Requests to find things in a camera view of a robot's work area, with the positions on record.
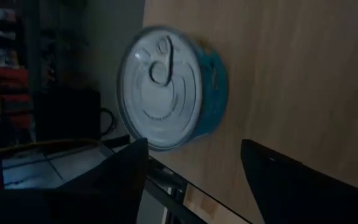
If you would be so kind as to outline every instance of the pull tab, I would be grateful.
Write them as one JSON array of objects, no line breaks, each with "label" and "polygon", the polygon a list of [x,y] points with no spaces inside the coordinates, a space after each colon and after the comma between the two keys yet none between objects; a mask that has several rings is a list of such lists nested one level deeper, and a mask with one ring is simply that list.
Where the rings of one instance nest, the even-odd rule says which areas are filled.
[{"label": "pull tab", "polygon": [[171,81],[173,63],[173,45],[169,36],[157,42],[156,53],[149,67],[149,77],[158,86],[166,86]]}]

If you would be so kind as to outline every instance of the can lid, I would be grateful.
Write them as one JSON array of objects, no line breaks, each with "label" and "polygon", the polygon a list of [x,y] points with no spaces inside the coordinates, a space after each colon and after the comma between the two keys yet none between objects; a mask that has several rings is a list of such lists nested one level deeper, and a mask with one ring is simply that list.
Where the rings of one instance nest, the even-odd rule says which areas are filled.
[{"label": "can lid", "polygon": [[153,149],[189,138],[201,108],[201,71],[191,42],[170,28],[140,33],[123,58],[117,99],[128,131]]}]

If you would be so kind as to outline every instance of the wooden table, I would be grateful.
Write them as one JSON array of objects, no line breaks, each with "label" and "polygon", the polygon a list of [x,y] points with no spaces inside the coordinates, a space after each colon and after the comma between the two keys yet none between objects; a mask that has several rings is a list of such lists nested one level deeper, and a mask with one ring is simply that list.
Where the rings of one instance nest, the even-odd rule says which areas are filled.
[{"label": "wooden table", "polygon": [[229,100],[213,134],[155,158],[254,223],[241,139],[358,187],[358,1],[146,0],[156,24],[211,43]]}]

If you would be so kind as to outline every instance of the tin can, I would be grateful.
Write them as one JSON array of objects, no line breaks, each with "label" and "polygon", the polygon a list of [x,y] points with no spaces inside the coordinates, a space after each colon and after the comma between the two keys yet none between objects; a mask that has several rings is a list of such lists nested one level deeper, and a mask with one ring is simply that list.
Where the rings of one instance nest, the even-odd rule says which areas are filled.
[{"label": "tin can", "polygon": [[148,27],[122,58],[117,103],[129,134],[170,151],[211,133],[227,103],[219,55],[170,27]]}]

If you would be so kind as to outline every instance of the tuna can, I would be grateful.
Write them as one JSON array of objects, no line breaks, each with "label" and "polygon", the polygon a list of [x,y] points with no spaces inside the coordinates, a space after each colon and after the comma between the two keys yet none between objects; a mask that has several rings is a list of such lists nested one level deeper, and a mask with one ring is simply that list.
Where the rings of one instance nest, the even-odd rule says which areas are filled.
[{"label": "tuna can", "polygon": [[129,134],[154,151],[211,133],[227,103],[227,77],[214,50],[170,27],[148,27],[122,58],[117,103]]}]

